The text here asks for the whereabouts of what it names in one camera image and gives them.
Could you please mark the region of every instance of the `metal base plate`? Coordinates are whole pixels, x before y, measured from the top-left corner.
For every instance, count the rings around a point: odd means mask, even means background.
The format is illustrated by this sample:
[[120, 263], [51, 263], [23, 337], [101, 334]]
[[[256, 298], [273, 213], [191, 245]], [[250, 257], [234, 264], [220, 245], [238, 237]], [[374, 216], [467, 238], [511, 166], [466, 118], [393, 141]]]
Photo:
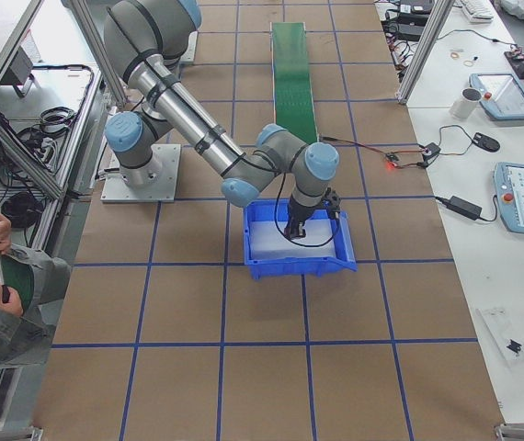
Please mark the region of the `metal base plate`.
[[188, 46], [185, 53], [180, 57], [181, 64], [192, 64], [195, 62], [195, 52], [197, 51], [197, 36], [199, 33], [195, 30], [188, 36]]
[[[160, 176], [147, 187], [128, 187], [120, 174], [108, 175], [103, 187], [103, 202], [174, 202], [177, 191], [180, 144], [154, 144], [155, 156], [164, 165]], [[109, 168], [119, 167], [113, 155]]]

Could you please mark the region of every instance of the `blue plastic bin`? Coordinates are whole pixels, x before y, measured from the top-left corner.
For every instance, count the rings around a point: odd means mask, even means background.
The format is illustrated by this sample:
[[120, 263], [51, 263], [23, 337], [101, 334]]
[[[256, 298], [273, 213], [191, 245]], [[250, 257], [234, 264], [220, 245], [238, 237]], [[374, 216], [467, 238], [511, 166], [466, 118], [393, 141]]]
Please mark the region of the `blue plastic bin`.
[[[347, 226], [347, 215], [345, 211], [340, 212], [340, 229], [334, 237], [336, 256], [327, 255], [325, 257], [285, 257], [281, 259], [254, 260], [250, 246], [250, 230], [253, 222], [271, 221], [274, 222], [275, 200], [256, 200], [244, 209], [244, 260], [250, 268], [252, 278], [255, 280], [263, 276], [284, 276], [288, 274], [315, 274], [321, 276], [325, 273], [334, 273], [347, 268], [352, 271], [358, 269], [350, 231]], [[287, 220], [288, 200], [283, 199], [279, 202], [278, 220]], [[328, 219], [324, 209], [317, 210], [311, 220]], [[332, 232], [337, 228], [335, 220], [330, 221]]]

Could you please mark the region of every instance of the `cardboard floor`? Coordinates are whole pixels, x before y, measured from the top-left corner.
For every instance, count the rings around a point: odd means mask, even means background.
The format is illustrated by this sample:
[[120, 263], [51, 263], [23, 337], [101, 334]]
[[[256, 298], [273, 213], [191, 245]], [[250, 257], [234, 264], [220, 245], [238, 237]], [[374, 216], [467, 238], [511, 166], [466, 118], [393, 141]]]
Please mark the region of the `cardboard floor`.
[[[181, 79], [247, 150], [273, 121], [271, 21], [305, 22], [322, 134], [416, 147], [373, 3], [199, 3]], [[242, 211], [188, 146], [173, 204], [106, 205], [97, 188], [34, 416], [44, 440], [495, 439], [426, 172], [335, 146], [358, 272], [253, 280]]]

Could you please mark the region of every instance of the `conveyor belt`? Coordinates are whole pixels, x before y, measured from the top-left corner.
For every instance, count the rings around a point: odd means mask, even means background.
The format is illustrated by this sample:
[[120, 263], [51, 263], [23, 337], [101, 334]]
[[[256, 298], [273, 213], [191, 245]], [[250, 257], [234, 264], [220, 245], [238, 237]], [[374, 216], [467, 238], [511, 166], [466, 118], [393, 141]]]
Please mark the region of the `conveyor belt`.
[[276, 123], [311, 144], [317, 141], [303, 23], [272, 23]]

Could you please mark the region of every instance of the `white workbench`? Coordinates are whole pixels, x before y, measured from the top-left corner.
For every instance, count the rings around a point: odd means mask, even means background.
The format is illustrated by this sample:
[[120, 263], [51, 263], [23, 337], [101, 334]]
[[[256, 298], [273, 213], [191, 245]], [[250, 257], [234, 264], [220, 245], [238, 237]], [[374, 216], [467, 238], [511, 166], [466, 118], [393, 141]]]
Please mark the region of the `white workbench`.
[[[512, 41], [497, 17], [491, 24], [472, 25], [454, 9], [440, 35], [453, 29], [473, 28], [503, 41]], [[510, 72], [503, 52], [505, 44], [493, 43], [467, 32], [455, 32], [435, 45], [408, 107], [421, 144], [438, 142], [439, 127], [460, 124], [473, 136], [479, 131], [497, 139], [501, 149], [486, 152], [472, 146], [464, 156], [440, 156], [428, 169], [434, 194], [457, 196], [483, 207], [493, 217], [493, 171], [498, 162], [524, 164], [524, 124], [493, 122], [478, 107], [466, 121], [453, 118], [449, 108], [473, 73]], [[450, 53], [460, 54], [458, 60]], [[473, 67], [464, 60], [478, 59]], [[462, 152], [468, 140], [459, 129], [442, 132], [444, 153]], [[503, 222], [472, 221], [440, 205], [452, 254], [468, 301], [493, 387], [507, 423], [524, 423], [524, 358], [508, 363], [476, 310], [504, 308], [513, 339], [524, 343], [524, 234], [509, 232]]]

